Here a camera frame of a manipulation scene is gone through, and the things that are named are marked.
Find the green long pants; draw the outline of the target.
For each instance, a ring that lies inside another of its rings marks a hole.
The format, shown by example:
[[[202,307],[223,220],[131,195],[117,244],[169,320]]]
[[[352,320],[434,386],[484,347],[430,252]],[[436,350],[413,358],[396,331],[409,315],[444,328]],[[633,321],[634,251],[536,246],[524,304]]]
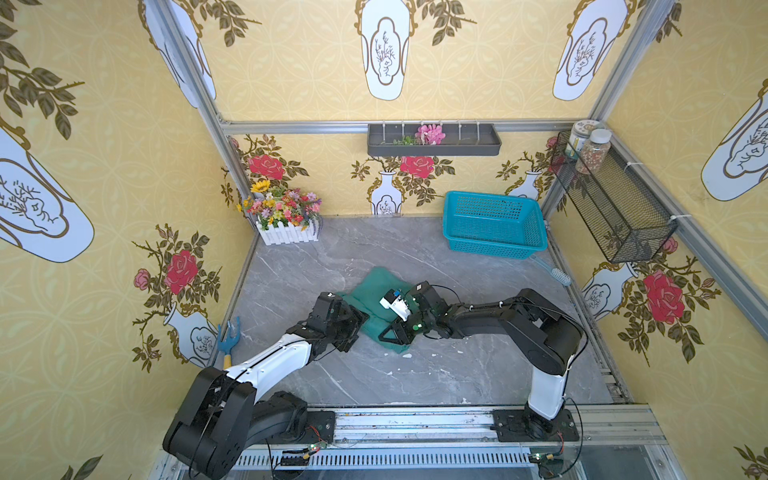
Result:
[[[362,334],[379,346],[401,354],[409,349],[408,345],[396,345],[379,339],[379,335],[398,319],[394,312],[380,304],[380,300],[389,290],[407,293],[412,287],[413,284],[401,280],[386,268],[377,266],[357,287],[350,292],[340,293],[340,296],[350,306],[369,316],[361,327]]]

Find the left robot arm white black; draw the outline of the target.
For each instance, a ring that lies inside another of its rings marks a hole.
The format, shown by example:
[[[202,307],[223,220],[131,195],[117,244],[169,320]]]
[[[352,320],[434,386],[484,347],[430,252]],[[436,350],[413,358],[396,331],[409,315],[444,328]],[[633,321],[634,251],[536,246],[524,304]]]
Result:
[[[208,479],[225,478],[254,444],[303,443],[301,455],[315,454],[333,435],[333,414],[311,413],[306,401],[273,388],[324,352],[349,351],[368,318],[339,298],[321,298],[306,320],[251,359],[203,369],[171,421],[163,450],[191,475]]]

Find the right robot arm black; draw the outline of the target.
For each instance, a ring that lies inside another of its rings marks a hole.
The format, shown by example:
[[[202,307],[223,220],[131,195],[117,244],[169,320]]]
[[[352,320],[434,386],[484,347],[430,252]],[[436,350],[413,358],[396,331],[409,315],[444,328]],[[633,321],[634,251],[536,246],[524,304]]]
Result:
[[[528,399],[520,409],[494,413],[501,442],[576,441],[580,428],[565,407],[570,369],[588,344],[584,328],[533,289],[484,304],[447,303],[427,282],[402,293],[390,290],[380,305],[397,319],[379,335],[394,345],[409,345],[418,335],[440,339],[507,335],[532,365]]]

